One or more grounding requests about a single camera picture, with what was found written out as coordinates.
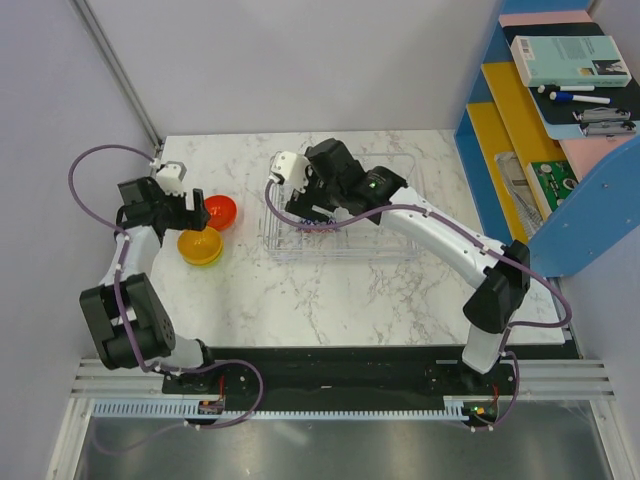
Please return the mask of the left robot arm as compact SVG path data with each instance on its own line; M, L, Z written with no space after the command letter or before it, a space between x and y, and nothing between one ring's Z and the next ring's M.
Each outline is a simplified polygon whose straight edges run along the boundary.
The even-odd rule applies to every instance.
M219 382L218 367L209 363L202 341L175 333L150 280L168 230L201 232L207 226L203 191L193 190L188 208L184 193L169 194L150 176L118 189L123 205L116 215L114 258L99 285L79 297L99 358L110 370L183 370L196 392L211 392Z

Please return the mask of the red plastic bowl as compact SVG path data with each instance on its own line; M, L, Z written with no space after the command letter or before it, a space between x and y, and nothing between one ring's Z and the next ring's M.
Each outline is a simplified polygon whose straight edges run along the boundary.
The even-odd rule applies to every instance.
M210 218L207 225L217 231L229 229L235 222L238 209L234 200L226 195L212 195L204 200Z

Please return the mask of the red patterned glass bowl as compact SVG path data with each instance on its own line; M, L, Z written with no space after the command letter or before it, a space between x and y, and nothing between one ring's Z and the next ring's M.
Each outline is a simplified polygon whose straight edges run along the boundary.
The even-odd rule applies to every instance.
M295 231L303 234L334 234L344 230L344 227L336 227L336 224L338 221L335 218L326 220L300 219Z

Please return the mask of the yellow plastic bowl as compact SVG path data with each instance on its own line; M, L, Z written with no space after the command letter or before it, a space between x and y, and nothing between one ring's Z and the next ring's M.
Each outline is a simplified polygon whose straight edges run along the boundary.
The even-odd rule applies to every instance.
M224 241L220 233L210 227L206 227L203 231L185 230L178 237L177 249L183 259L189 251L224 249Z

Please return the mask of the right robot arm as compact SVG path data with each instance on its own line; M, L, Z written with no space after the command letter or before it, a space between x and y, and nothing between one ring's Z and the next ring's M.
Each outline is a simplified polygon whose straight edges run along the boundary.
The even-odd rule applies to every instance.
M292 193L287 213L311 229L337 209L352 221L366 219L406 236L446 262L472 288L463 306L470 323L458 381L467 392L483 392L506 342L508 323L527 295L530 252L520 241L506 245L466 227L423 198L391 169L370 170L346 145L330 138L305 153L276 154L270 178Z

